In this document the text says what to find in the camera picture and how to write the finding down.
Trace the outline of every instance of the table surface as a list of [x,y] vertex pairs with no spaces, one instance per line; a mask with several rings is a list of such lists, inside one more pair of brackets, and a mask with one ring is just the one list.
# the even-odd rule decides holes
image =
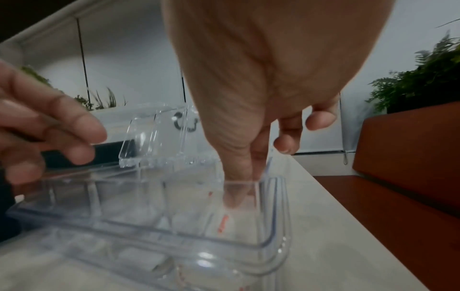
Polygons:
[[[275,154],[272,165],[287,180],[293,233],[283,290],[427,290],[292,157]],[[134,290],[109,273],[36,249],[33,239],[24,235],[0,247],[0,291]]]

